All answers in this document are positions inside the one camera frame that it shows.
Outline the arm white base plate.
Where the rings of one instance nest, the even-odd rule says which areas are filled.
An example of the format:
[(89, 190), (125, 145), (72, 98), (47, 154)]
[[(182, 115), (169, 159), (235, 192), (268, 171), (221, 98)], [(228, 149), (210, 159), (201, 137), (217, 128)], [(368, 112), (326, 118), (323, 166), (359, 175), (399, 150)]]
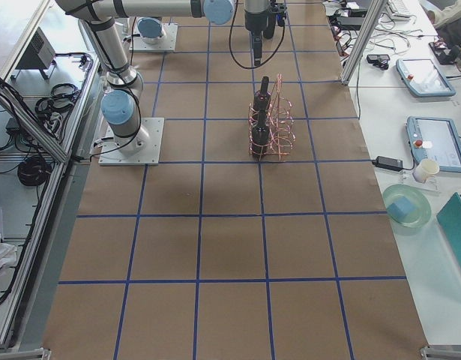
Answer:
[(127, 145), (128, 139), (115, 138), (110, 126), (106, 136), (111, 140), (103, 143), (98, 163), (101, 166), (139, 166), (159, 164), (164, 118), (143, 118), (136, 137)]
[(164, 53), (175, 51), (178, 33), (177, 23), (164, 23), (159, 37), (134, 37), (129, 50), (137, 53)]

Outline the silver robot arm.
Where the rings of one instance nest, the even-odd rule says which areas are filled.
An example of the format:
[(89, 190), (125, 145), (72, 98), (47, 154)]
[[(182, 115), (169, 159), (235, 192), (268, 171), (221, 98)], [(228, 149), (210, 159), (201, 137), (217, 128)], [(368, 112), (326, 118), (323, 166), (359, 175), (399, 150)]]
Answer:
[[(83, 24), (114, 89), (131, 89), (138, 72), (130, 64), (115, 27), (116, 18), (192, 17), (222, 25), (234, 22), (237, 1), (58, 1), (68, 16)], [(276, 26), (286, 26), (287, 7), (276, 1), (245, 1), (245, 29), (251, 35), (254, 70), (268, 63), (262, 60), (262, 39), (270, 39)]]
[(165, 38), (161, 17), (140, 17), (137, 28), (142, 41), (146, 44), (158, 44)]

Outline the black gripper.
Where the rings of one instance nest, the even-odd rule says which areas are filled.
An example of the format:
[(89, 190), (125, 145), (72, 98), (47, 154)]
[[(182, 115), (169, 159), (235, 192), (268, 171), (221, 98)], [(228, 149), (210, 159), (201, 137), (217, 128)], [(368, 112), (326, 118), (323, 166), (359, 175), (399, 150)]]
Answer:
[(272, 39), (274, 36), (276, 22), (277, 15), (269, 10), (252, 14), (252, 48), (254, 67), (260, 66), (262, 62), (262, 36), (265, 39)]

